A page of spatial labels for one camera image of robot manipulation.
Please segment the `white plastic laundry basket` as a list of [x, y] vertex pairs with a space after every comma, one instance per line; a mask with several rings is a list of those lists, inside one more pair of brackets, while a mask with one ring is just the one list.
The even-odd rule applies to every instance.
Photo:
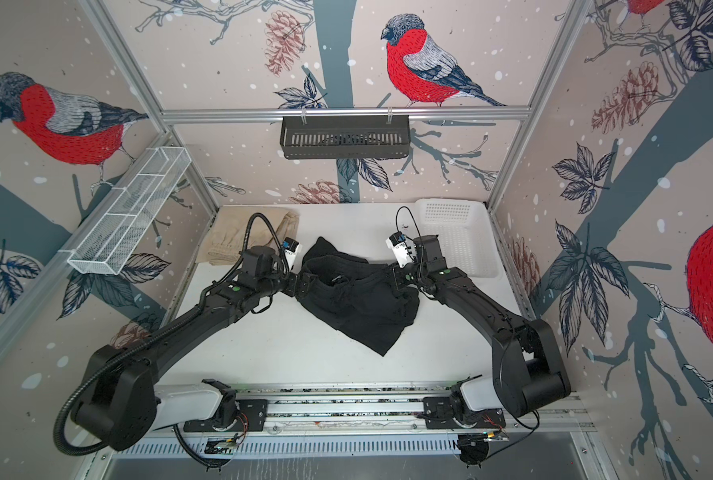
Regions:
[[437, 235], [447, 264], [469, 277], [494, 279], [502, 265], [483, 203], [453, 199], [422, 199], [414, 203], [423, 234]]

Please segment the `horizontal aluminium frame bar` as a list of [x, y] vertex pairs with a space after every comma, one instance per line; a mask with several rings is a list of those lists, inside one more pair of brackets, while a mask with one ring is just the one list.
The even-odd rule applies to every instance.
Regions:
[[457, 106], [457, 107], [382, 107], [328, 109], [196, 109], [162, 110], [160, 119], [166, 125], [216, 123], [274, 123], [286, 117], [308, 120], [314, 117], [377, 116], [385, 120], [407, 116], [409, 120], [525, 121], [531, 117], [528, 106]]

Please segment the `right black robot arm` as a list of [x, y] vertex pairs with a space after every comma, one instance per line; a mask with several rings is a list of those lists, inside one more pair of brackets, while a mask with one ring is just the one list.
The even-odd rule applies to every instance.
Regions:
[[543, 320], [527, 320], [479, 289], [460, 268], [449, 267], [436, 235], [414, 238], [399, 232], [385, 242], [396, 264], [398, 286], [413, 285], [471, 324], [491, 349], [491, 374], [465, 380], [459, 396], [465, 409], [484, 410], [496, 399], [511, 416], [521, 417], [562, 400], [572, 392], [558, 344]]

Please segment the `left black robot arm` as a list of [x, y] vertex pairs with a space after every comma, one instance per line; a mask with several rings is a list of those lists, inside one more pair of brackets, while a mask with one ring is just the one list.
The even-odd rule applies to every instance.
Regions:
[[110, 447], [126, 450], [148, 432], [190, 421], [228, 430], [240, 418], [236, 392], [213, 379], [160, 386], [180, 359], [220, 330], [248, 314], [264, 312], [262, 300], [294, 293], [292, 266], [300, 244], [282, 249], [254, 246], [240, 264], [204, 288], [198, 304], [152, 336], [124, 348], [106, 345], [94, 352], [82, 384], [62, 406], [52, 439], [58, 451], [84, 456]]

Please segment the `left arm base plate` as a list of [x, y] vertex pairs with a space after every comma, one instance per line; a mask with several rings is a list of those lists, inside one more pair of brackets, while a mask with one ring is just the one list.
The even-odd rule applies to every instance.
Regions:
[[268, 416], [268, 400], [240, 399], [232, 411], [230, 420], [210, 418], [184, 423], [182, 430], [188, 433], [254, 433], [262, 432]]

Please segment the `aluminium mounting rail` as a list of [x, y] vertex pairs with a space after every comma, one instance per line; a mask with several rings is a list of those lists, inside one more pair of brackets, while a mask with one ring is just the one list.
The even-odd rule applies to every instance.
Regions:
[[338, 385], [314, 385], [306, 388], [236, 388], [221, 392], [206, 384], [158, 385], [154, 388], [158, 415], [154, 429], [162, 430], [174, 423], [184, 427], [192, 420], [210, 418], [230, 420], [236, 400], [268, 400], [268, 416], [262, 432], [254, 435], [314, 436], [326, 434], [366, 435], [431, 432], [474, 434], [491, 432], [495, 437], [525, 433], [529, 428], [538, 432], [594, 432], [584, 405], [576, 395], [542, 408], [536, 415], [516, 419], [501, 407], [505, 427], [495, 429], [429, 430], [416, 417], [422, 412], [422, 399], [449, 397], [441, 386], [410, 385], [388, 387], [370, 385], [366, 388], [344, 388]]

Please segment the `black shorts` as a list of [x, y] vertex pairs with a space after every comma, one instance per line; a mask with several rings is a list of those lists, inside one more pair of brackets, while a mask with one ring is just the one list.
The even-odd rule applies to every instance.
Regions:
[[420, 304], [417, 290], [400, 287], [390, 265], [341, 252], [323, 237], [302, 259], [296, 300], [380, 356], [414, 324]]

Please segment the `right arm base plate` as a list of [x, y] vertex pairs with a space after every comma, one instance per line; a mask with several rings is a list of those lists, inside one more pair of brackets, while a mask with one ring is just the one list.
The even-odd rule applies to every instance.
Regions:
[[422, 404], [422, 412], [416, 417], [423, 420], [429, 430], [502, 430], [505, 427], [501, 409], [472, 411], [462, 400], [452, 397], [426, 397]]

